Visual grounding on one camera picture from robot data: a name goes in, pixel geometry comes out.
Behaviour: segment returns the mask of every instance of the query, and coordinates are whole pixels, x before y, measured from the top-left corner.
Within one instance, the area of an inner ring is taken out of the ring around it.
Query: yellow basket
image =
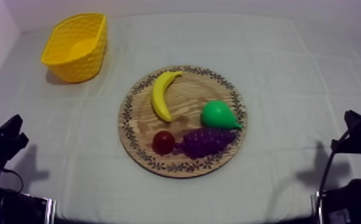
[[[83,82],[99,72],[106,44],[105,15],[74,15],[56,25],[41,61],[62,80]]]

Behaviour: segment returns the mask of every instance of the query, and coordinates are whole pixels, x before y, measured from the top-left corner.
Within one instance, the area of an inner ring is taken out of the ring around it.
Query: toy banana
[[[164,93],[172,81],[182,74],[181,71],[176,72],[164,72],[154,82],[153,94],[151,96],[151,102],[155,113],[166,122],[171,122],[171,114],[169,113],[168,107],[165,104]]]

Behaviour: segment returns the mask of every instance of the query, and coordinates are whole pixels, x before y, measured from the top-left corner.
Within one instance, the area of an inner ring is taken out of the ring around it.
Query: white tablecloth
[[[113,223],[257,223],[310,214],[343,113],[361,113],[361,33],[232,14],[108,20],[100,74],[65,85],[40,63],[51,29],[24,34],[0,71],[0,125],[19,113],[30,144],[8,164],[25,191],[58,200],[58,214]],[[142,76],[169,65],[210,68],[240,91],[247,138],[221,169],[169,179],[123,149],[118,111]],[[328,187],[361,177],[338,155]],[[3,175],[0,186],[18,187]]]

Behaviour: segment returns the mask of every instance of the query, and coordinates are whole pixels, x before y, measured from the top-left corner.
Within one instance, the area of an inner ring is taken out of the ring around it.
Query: green pear
[[[236,121],[232,110],[221,100],[209,101],[201,114],[203,123],[211,127],[224,129],[242,128]]]

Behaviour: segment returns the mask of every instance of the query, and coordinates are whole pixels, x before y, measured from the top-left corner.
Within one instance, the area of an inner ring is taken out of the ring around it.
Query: red tomato
[[[168,154],[172,152],[174,146],[175,138],[170,132],[162,130],[161,132],[158,132],[156,135],[154,135],[153,150],[156,153],[160,155]]]

